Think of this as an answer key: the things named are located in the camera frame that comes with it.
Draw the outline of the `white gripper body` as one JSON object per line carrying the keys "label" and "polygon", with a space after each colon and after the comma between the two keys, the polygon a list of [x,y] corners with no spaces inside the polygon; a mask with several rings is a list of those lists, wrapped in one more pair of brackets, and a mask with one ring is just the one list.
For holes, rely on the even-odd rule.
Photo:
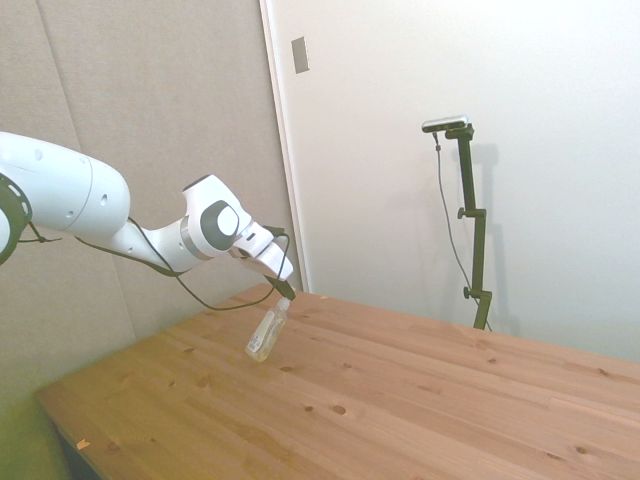
{"label": "white gripper body", "polygon": [[288,280],[294,271],[274,234],[257,222],[236,238],[229,254],[244,267],[272,279]]}

